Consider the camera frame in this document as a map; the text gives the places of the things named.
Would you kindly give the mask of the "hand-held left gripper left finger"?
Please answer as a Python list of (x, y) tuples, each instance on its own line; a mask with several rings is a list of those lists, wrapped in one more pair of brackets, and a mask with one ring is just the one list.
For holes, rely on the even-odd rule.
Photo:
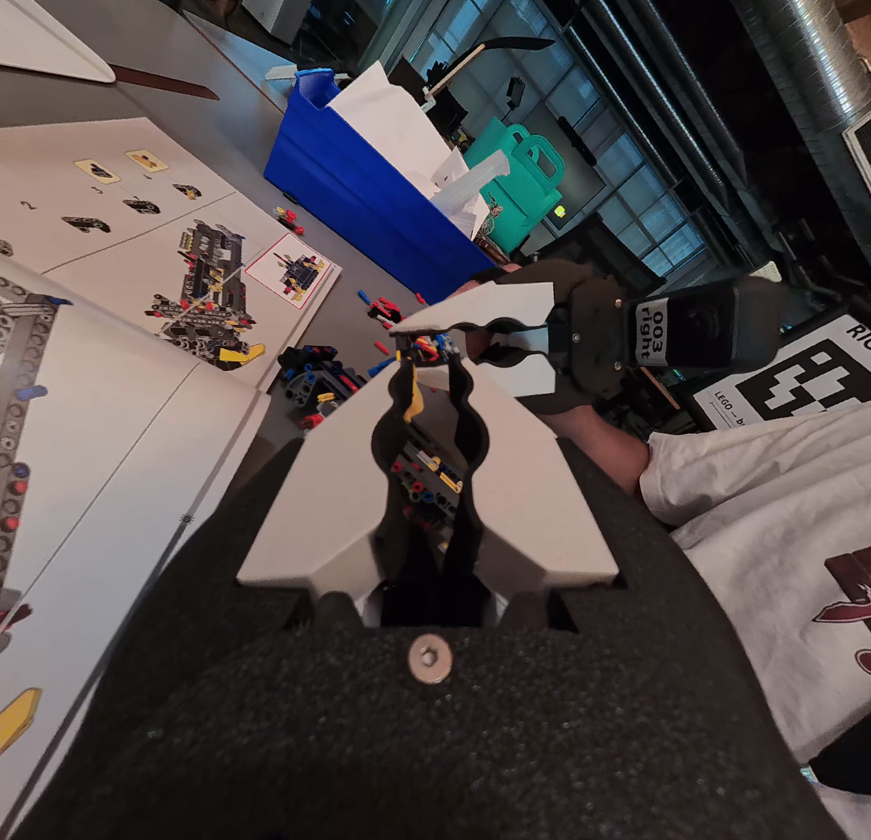
[(411, 361), (396, 360), (302, 441), (238, 573), (245, 587), (343, 594), (362, 616), (406, 552), (391, 473), (406, 437)]

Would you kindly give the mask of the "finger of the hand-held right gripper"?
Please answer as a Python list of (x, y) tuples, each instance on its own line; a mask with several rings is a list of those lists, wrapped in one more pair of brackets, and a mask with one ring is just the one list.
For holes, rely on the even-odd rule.
[(557, 373), (542, 352), (490, 346), (473, 363), (480, 374), (515, 399), (547, 396), (557, 389)]
[(535, 331), (546, 326), (555, 304), (552, 282), (490, 281), (423, 308), (395, 324), (388, 334), (392, 338), (412, 338), (452, 331)]

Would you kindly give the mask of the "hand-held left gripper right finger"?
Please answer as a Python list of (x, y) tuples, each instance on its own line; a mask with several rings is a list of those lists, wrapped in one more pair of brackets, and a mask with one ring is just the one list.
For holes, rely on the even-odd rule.
[(446, 586), (468, 598), (480, 584), (507, 602), (612, 586), (617, 562), (557, 436), (468, 358), (451, 358), (449, 380), (467, 468)]

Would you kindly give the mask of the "lego car chassis model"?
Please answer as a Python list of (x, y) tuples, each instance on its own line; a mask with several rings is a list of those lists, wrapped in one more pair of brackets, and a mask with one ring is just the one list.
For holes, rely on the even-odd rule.
[[(377, 346), (387, 358), (363, 375), (344, 366), (338, 351), (329, 346), (288, 347), (279, 356), (279, 378), (303, 434), (322, 423), (396, 360), (385, 345)], [(406, 437), (391, 466), (405, 499), (404, 514), (437, 537), (438, 548), (445, 550), (463, 489), (464, 468), (457, 456), (417, 419), (406, 424)]]

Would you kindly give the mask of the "person's right forearm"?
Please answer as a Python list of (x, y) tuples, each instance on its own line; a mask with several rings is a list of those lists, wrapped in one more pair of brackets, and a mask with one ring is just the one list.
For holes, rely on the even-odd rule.
[(542, 414), (539, 419), (570, 440), (626, 494), (642, 498), (640, 479), (651, 459), (647, 443), (606, 422), (592, 405)]

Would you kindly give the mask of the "scattered small lego pins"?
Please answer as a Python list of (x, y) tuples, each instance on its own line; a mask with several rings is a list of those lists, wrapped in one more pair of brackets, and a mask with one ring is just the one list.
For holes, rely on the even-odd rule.
[[(304, 227), (297, 224), (297, 214), (289, 209), (277, 207), (275, 209), (277, 220), (289, 230), (289, 235), (284, 236), (267, 252), (259, 258), (258, 264), (263, 267), (255, 274), (254, 265), (248, 270), (252, 278), (257, 276), (264, 286), (282, 297), (293, 308), (303, 311), (309, 303), (321, 296), (321, 290), (327, 293), (328, 279), (341, 276), (342, 269), (322, 256), (317, 251), (305, 249), (306, 245), (299, 236), (304, 235)], [(268, 264), (268, 260), (275, 260), (274, 267)], [(360, 300), (364, 301), (371, 317), (379, 323), (385, 331), (389, 331), (395, 323), (401, 319), (399, 307), (389, 300), (371, 299), (362, 290), (358, 292)], [(438, 342), (432, 343), (423, 337), (412, 341), (413, 354), (418, 358), (419, 365), (423, 367), (435, 367), (441, 365), (441, 352), (436, 347)]]

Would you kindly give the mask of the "lego instruction booklet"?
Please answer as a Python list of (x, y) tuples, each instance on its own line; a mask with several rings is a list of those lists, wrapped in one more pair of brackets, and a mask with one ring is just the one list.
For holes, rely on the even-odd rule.
[(2, 128), (2, 838), (342, 268), (146, 118)]

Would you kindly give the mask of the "person's right hand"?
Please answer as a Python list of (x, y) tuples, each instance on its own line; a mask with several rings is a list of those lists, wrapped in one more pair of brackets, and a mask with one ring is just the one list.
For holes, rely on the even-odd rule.
[(457, 297), (465, 292), (468, 292), (470, 290), (473, 290), (474, 288), (481, 286), (485, 283), (493, 282), (493, 281), (496, 281), (500, 278), (503, 278), (504, 276), (506, 276), (514, 271), (517, 271), (520, 268), (522, 268), (522, 266), (519, 264), (508, 263), (504, 266), (496, 266), (496, 267), (491, 268), (491, 269), (486, 269), (484, 271), (477, 272), (474, 275), (472, 275), (466, 283), (464, 283), (457, 290), (455, 290), (451, 294), (450, 297), (455, 298), (455, 297)]

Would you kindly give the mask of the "teal felt bag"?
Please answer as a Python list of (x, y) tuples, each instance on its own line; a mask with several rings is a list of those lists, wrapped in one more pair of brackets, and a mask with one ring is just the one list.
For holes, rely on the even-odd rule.
[(496, 150), (508, 159), (509, 174), (488, 181), (480, 193), (485, 202), (502, 208), (489, 238), (510, 254), (562, 201), (558, 186), (564, 163), (546, 138), (531, 134), (522, 124), (505, 125), (497, 118), (491, 119), (463, 159), (472, 169)]

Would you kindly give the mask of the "blue plastic bin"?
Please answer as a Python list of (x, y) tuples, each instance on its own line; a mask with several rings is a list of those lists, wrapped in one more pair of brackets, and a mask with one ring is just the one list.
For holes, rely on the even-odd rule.
[(264, 176), (428, 303), (495, 268), (329, 104), (331, 69), (297, 74)]

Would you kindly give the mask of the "white paper bags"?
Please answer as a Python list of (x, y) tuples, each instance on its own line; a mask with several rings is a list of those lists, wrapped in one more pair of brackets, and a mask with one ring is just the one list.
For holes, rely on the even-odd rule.
[(473, 239), (479, 233), (489, 214), (483, 187), (510, 172), (503, 150), (470, 167), (458, 149), (449, 148), (411, 94), (389, 83), (379, 62), (327, 107), (463, 235)]

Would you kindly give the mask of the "black white marker sign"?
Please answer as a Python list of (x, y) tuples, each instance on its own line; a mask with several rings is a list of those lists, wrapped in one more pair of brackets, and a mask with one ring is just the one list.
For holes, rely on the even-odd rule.
[(767, 366), (707, 380), (688, 410), (706, 430), (844, 410), (870, 401), (869, 311), (857, 306), (795, 328)]

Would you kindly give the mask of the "silver ventilation duct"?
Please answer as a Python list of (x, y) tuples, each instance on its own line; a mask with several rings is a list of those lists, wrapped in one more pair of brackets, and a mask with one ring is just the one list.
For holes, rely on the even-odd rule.
[(869, 116), (869, 72), (835, 0), (730, 0), (790, 116), (806, 136)]

